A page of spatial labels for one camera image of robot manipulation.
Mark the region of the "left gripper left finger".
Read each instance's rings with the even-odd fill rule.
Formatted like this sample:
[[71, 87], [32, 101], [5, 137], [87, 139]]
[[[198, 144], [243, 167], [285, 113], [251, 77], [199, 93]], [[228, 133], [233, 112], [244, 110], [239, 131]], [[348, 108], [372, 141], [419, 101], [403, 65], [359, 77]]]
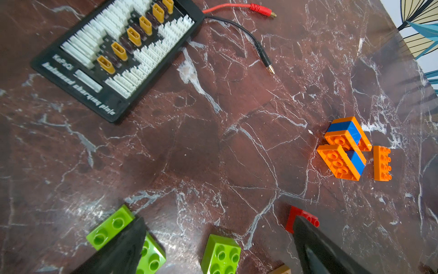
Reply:
[[146, 234], [144, 219], [136, 218], [73, 273], [135, 274]]

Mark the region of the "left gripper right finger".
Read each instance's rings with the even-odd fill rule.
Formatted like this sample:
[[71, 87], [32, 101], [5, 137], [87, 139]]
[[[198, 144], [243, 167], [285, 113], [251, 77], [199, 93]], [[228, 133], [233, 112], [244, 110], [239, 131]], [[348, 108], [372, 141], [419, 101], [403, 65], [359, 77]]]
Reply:
[[293, 237], [305, 274], [368, 274], [369, 271], [345, 253], [305, 218], [295, 218]]

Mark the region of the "amber transparent lego brick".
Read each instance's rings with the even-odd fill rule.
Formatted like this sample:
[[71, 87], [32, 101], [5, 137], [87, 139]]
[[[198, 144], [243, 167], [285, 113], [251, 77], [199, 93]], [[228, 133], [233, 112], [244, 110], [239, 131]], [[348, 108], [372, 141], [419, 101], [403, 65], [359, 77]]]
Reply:
[[291, 269], [287, 265], [282, 265], [277, 269], [272, 270], [268, 274], [291, 274]]

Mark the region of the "blue square lego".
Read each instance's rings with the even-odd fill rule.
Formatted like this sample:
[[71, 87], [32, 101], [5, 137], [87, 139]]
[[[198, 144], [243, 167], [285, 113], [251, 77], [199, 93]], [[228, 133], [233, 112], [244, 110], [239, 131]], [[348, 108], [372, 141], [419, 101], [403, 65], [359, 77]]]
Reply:
[[361, 134], [353, 121], [332, 123], [327, 132], [348, 131], [355, 143], [358, 145], [361, 139]]
[[346, 154], [349, 157], [351, 163], [354, 165], [354, 167], [358, 171], [359, 176], [361, 176], [363, 174], [365, 164], [361, 160], [359, 154], [354, 150], [346, 151]]

